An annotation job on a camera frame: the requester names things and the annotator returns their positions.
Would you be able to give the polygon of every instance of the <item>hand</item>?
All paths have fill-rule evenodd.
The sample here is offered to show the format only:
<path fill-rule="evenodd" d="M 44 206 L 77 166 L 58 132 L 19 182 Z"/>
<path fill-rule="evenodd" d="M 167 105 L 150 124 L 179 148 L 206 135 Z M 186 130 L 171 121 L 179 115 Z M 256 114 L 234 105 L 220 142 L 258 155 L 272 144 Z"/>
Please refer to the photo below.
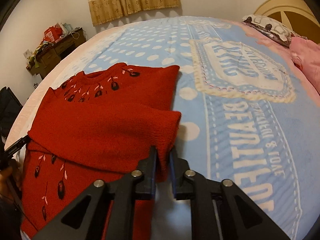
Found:
<path fill-rule="evenodd" d="M 19 171 L 20 163 L 16 162 L 14 159 L 9 161 L 8 168 L 0 171 L 0 198 L 3 200 L 13 202 L 12 193 L 7 185 L 7 179 L 12 175 L 17 187 L 21 190 L 21 173 Z"/>

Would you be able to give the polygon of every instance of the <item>metal screw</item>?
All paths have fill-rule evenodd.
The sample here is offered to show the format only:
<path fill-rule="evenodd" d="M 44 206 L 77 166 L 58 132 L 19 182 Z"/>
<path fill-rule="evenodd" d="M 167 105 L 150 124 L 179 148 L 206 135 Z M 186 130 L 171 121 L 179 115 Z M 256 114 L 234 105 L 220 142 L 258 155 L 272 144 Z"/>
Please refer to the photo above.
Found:
<path fill-rule="evenodd" d="M 142 172 L 139 170 L 135 170 L 135 171 L 131 172 L 131 175 L 134 177 L 140 177 L 142 175 Z"/>
<path fill-rule="evenodd" d="M 231 186 L 233 185 L 233 182 L 232 182 L 232 180 L 230 180 L 230 179 L 225 179 L 225 180 L 222 182 L 222 184 L 223 184 L 224 186 L 226 186 L 226 187 L 231 187 Z"/>
<path fill-rule="evenodd" d="M 104 185 L 104 182 L 103 182 L 103 180 L 101 180 L 101 179 L 97 179 L 97 180 L 93 183 L 93 185 L 94 185 L 95 187 L 102 187 L 102 186 Z"/>
<path fill-rule="evenodd" d="M 193 171 L 193 170 L 187 170 L 187 171 L 185 172 L 185 175 L 186 175 L 187 177 L 193 177 L 195 174 L 196 174 L 196 172 Z"/>

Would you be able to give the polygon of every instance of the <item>white wall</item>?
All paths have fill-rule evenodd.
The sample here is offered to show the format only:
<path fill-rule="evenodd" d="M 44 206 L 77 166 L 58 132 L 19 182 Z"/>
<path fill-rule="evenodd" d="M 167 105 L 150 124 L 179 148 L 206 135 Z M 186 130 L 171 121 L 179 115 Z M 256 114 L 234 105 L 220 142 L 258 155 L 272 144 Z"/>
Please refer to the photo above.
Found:
<path fill-rule="evenodd" d="M 67 22 L 73 27 L 83 27 L 88 38 L 91 38 L 105 29 L 153 18 L 192 15 L 241 20 L 244 15 L 252 14 L 264 1 L 266 0 L 181 0 L 181 8 L 139 12 L 96 27 L 92 26 L 87 0 L 60 0 L 60 8 Z"/>
<path fill-rule="evenodd" d="M 21 0 L 0 32 L 0 89 L 10 87 L 22 104 L 38 80 L 26 70 L 23 53 L 27 49 L 34 51 L 44 31 L 62 20 L 53 1 Z"/>
<path fill-rule="evenodd" d="M 192 15 L 240 20 L 264 1 L 181 0 L 181 8 L 143 11 L 93 27 L 87 0 L 21 0 L 0 32 L 0 87 L 10 86 L 21 103 L 25 103 L 34 90 L 35 79 L 25 69 L 23 52 L 34 51 L 43 32 L 58 21 L 82 27 L 87 38 L 91 38 L 108 28 L 153 18 Z"/>

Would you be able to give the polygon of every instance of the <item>pillow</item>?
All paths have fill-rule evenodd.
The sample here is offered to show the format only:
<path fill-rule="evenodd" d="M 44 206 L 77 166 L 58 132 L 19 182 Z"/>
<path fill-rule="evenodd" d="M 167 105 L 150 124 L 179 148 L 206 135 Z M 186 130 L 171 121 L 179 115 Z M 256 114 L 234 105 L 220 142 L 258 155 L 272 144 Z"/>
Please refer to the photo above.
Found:
<path fill-rule="evenodd" d="M 281 22 L 262 15 L 247 15 L 242 18 L 242 22 L 261 32 L 276 43 L 289 48 L 292 37 L 301 37 L 299 34 L 290 30 Z"/>
<path fill-rule="evenodd" d="M 313 41 L 293 37 L 290 53 L 292 61 L 320 94 L 320 46 Z"/>

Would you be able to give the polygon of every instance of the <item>pink blanket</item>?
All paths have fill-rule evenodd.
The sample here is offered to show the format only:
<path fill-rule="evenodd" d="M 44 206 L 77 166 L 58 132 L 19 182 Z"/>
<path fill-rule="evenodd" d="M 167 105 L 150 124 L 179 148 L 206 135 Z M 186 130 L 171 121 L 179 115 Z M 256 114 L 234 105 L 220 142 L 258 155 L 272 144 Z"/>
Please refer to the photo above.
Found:
<path fill-rule="evenodd" d="M 320 94 L 320 46 L 313 41 L 293 37 L 290 53 L 292 61 Z"/>

